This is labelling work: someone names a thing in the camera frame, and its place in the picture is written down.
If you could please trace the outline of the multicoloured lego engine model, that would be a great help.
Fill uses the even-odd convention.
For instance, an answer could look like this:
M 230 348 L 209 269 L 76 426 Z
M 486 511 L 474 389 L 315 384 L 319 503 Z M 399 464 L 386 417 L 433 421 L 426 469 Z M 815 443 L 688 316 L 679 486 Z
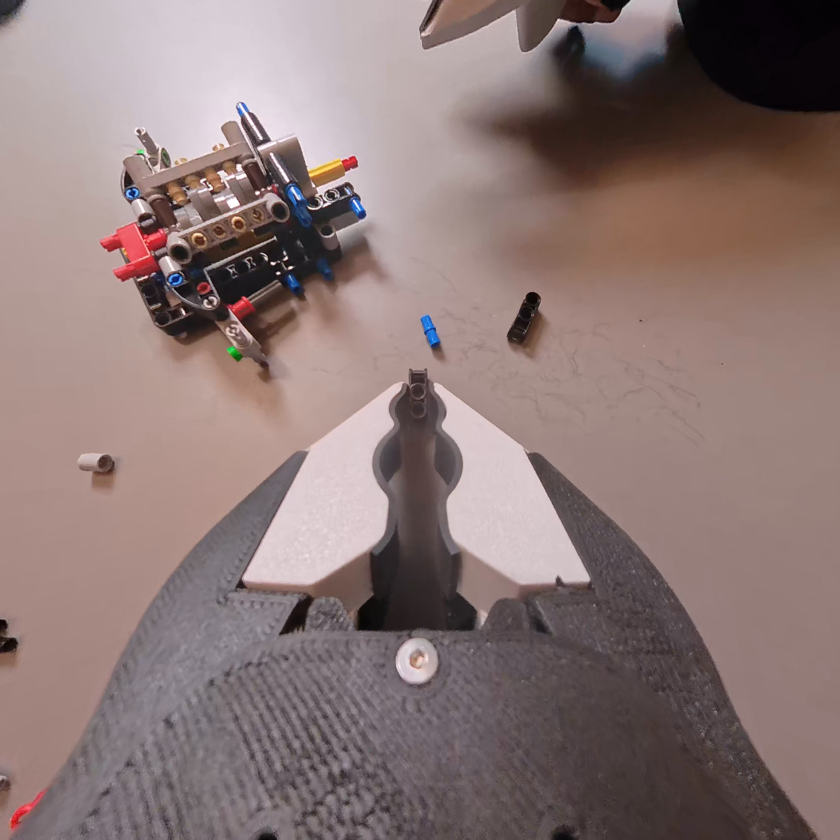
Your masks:
M 339 232 L 367 213 L 348 180 L 354 155 L 310 167 L 295 134 L 274 139 L 244 102 L 236 109 L 225 142 L 191 159 L 135 130 L 140 147 L 120 176 L 133 221 L 100 246 L 121 256 L 113 275 L 134 285 L 158 330 L 181 340 L 212 324 L 235 361 L 267 368 L 248 320 L 280 291 L 303 298 L 313 274 L 333 280 Z

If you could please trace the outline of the person's right hand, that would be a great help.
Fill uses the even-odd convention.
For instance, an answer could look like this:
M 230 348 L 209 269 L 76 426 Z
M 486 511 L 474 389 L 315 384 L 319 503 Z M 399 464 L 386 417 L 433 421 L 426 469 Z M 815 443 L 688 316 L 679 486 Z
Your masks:
M 611 8 L 602 1 L 566 1 L 560 19 L 573 24 L 610 24 L 621 12 L 621 7 Z

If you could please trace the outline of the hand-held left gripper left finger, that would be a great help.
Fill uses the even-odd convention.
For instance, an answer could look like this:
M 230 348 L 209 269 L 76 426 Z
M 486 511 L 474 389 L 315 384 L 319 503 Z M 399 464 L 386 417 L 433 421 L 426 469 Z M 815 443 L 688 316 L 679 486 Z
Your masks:
M 349 613 L 372 597 L 371 552 L 389 512 L 374 456 L 403 389 L 391 385 L 306 451 L 242 576 L 246 590 L 333 597 Z

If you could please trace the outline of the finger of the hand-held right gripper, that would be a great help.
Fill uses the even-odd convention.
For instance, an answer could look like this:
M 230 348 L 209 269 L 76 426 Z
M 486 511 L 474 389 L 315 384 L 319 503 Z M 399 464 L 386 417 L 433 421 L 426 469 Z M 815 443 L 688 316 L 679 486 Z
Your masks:
M 521 1 L 433 1 L 420 24 L 424 49 L 461 39 L 489 26 L 511 12 Z
M 527 1 L 516 10 L 520 51 L 533 51 L 562 18 L 566 1 Z

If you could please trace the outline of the pile of loose lego pieces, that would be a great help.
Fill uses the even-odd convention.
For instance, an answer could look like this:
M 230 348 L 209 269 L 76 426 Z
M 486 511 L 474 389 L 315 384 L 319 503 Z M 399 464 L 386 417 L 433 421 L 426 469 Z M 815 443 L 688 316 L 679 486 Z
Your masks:
M 18 648 L 18 639 L 16 637 L 8 635 L 7 632 L 8 628 L 8 621 L 4 618 L 1 619 L 1 656 L 3 657 L 11 657 L 13 653 L 17 651 Z M 6 794 L 10 793 L 13 788 L 12 777 L 5 770 L 4 767 L 1 769 L 1 795 L 5 797 Z M 10 837 L 16 838 L 16 834 L 19 831 L 19 827 L 21 823 L 28 818 L 28 815 L 39 806 L 39 804 L 43 801 L 45 795 L 47 793 L 47 789 L 44 789 L 37 793 L 37 795 L 32 798 L 30 801 L 26 803 L 20 804 L 16 810 L 12 813 L 8 821 L 8 831 L 10 833 Z

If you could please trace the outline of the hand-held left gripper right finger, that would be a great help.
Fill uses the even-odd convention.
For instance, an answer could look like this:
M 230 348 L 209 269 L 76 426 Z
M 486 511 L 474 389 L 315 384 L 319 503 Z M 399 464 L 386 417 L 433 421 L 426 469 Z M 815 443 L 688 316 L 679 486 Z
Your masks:
M 433 383 L 434 468 L 444 593 L 485 621 L 502 600 L 592 578 L 529 452 L 441 384 Z

